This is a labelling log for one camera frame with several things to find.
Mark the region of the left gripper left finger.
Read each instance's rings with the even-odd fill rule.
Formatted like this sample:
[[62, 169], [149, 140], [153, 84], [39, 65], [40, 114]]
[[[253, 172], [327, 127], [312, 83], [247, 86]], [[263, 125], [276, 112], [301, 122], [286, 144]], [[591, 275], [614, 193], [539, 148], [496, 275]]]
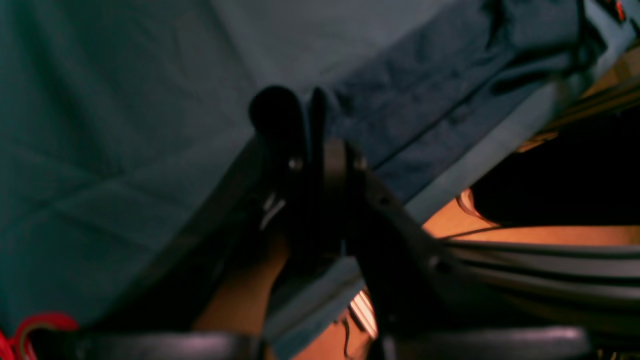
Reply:
[[271, 86], [251, 101], [254, 138], [167, 247], [96, 321], [72, 328], [53, 316], [30, 331], [32, 360], [262, 360], [262, 335], [196, 330], [233, 274], [283, 243], [315, 265], [342, 251], [338, 205], [346, 145], [326, 141], [326, 95], [302, 105]]

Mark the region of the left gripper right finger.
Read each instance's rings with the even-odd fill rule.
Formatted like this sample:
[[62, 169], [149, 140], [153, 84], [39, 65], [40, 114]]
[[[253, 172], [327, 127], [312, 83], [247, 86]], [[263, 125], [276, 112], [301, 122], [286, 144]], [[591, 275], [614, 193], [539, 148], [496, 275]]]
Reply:
[[431, 237], [345, 141], [322, 151], [324, 214], [357, 259], [378, 335], [370, 360], [591, 360], [580, 327], [504, 301]]

